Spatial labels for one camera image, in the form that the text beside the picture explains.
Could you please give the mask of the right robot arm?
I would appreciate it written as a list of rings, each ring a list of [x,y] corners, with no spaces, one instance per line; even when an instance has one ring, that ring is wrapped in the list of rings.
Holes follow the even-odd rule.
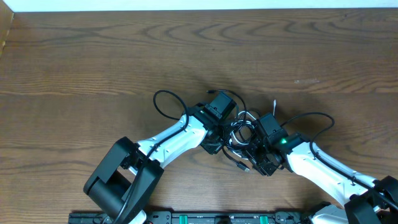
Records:
[[[397,179],[381,180],[349,168],[300,133],[288,134],[268,113],[250,121],[254,137],[245,153],[253,168],[271,176],[278,169],[313,182],[338,202],[323,203],[304,223],[397,223]]]

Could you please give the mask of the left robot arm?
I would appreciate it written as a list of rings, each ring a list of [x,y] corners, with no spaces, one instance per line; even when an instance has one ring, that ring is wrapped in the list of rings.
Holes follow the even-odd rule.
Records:
[[[201,146],[216,154],[224,145],[222,124],[236,102],[219,93],[211,103],[185,107],[177,122],[154,137],[116,141],[84,185],[83,191],[112,223],[145,223],[144,207],[165,167]]]

